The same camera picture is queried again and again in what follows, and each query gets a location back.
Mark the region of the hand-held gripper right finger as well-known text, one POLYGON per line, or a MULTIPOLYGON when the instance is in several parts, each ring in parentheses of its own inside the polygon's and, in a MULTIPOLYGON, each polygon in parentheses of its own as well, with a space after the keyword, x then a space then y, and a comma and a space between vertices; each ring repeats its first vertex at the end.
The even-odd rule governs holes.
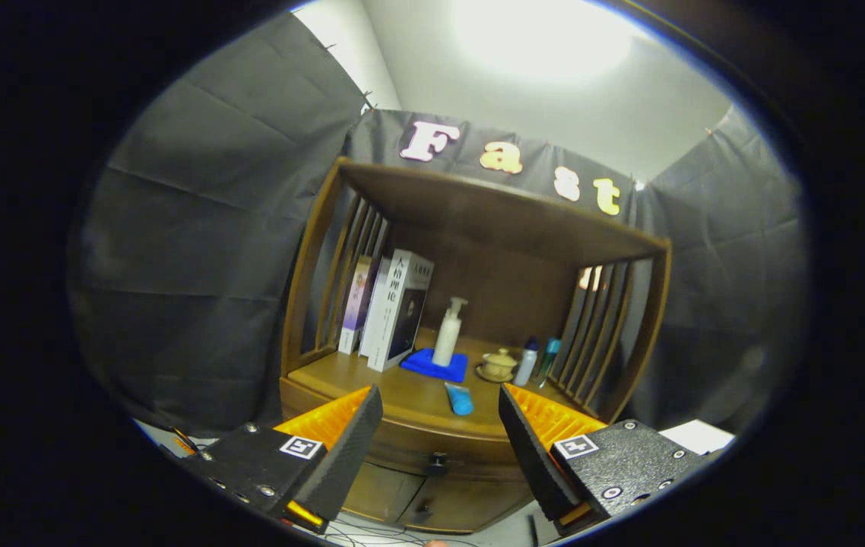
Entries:
POLYGON ((720 456, 701 454, 638 420, 606 425, 513 384, 498 414, 544 518, 561 534, 634 510, 720 456))

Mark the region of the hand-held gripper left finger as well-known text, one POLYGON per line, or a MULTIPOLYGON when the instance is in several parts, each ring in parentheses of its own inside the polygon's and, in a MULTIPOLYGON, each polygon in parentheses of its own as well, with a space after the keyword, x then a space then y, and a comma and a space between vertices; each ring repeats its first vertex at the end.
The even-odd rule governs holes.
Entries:
POLYGON ((183 457, 182 469, 248 512, 324 533, 382 419, 382 396, 371 384, 279 425, 247 422, 183 457))

